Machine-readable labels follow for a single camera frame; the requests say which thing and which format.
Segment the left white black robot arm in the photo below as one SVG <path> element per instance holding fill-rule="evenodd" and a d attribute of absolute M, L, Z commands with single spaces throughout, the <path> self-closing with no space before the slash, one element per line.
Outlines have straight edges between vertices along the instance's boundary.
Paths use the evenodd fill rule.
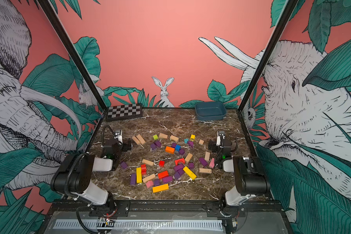
<path fill-rule="evenodd" d="M 101 143 L 101 157 L 89 153 L 68 155 L 51 179 L 51 190 L 88 204 L 105 205 L 111 195 L 92 182 L 92 174 L 115 171 L 122 153 L 131 150 L 132 144 L 131 141 L 124 143 L 122 131 L 113 130 L 109 125 L 102 130 Z"/>

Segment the teal plastic storage bin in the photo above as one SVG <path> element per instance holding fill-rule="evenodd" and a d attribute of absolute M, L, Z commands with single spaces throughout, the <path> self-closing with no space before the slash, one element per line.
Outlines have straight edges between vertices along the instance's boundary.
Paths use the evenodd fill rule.
<path fill-rule="evenodd" d="M 199 121 L 222 120 L 226 114 L 226 108 L 220 101 L 199 102 L 195 105 L 196 117 Z"/>

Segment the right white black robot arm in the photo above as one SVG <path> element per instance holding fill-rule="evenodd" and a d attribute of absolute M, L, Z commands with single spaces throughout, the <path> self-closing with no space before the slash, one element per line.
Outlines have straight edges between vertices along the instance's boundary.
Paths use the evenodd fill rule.
<path fill-rule="evenodd" d="M 224 131 L 217 132 L 215 141 L 209 141 L 208 149 L 216 154 L 215 167 L 234 174 L 235 185 L 224 195 L 228 206 L 240 206 L 244 202 L 270 192 L 271 185 L 259 157 L 233 156 L 238 143 L 233 143 Z"/>

